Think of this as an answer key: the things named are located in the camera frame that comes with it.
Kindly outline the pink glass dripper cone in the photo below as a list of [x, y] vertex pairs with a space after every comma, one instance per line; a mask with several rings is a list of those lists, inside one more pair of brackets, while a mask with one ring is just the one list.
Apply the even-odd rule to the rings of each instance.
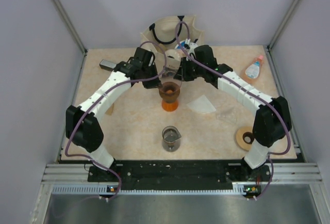
[[163, 82], [158, 88], [159, 95], [162, 98], [177, 97], [180, 92], [181, 81], [167, 81]]

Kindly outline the white paper coffee filter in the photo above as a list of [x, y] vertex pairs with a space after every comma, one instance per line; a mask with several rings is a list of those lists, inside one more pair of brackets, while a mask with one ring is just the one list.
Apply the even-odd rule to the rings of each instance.
[[216, 108], [205, 95], [202, 95], [199, 98], [189, 102], [187, 106], [192, 111], [200, 114], [210, 114], [216, 111]]

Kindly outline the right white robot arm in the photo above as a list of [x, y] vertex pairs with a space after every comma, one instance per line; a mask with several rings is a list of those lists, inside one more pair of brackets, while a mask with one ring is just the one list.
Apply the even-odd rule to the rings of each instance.
[[259, 167], [266, 162], [270, 148], [278, 140], [287, 138], [287, 147], [282, 154], [289, 152], [292, 122], [288, 102], [283, 96], [271, 97], [248, 84], [230, 66], [219, 64], [208, 45], [198, 46], [186, 39], [178, 43], [176, 49], [184, 54], [178, 75], [180, 80], [189, 82], [202, 78], [234, 97], [255, 116], [252, 129], [255, 140], [243, 158], [246, 164], [240, 168], [244, 179], [251, 181], [259, 175]]

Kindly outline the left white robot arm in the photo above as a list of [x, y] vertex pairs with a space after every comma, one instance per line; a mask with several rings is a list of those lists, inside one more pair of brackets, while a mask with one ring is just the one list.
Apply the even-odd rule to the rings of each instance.
[[113, 180], [117, 169], [114, 158], [103, 145], [104, 133], [100, 121], [113, 103], [135, 83], [141, 82], [146, 89], [160, 86], [155, 64], [155, 54], [141, 47], [128, 61], [113, 68], [110, 76], [99, 89], [84, 102], [69, 106], [65, 113], [65, 135], [71, 143], [83, 149], [79, 154], [99, 167], [99, 175], [106, 181]]

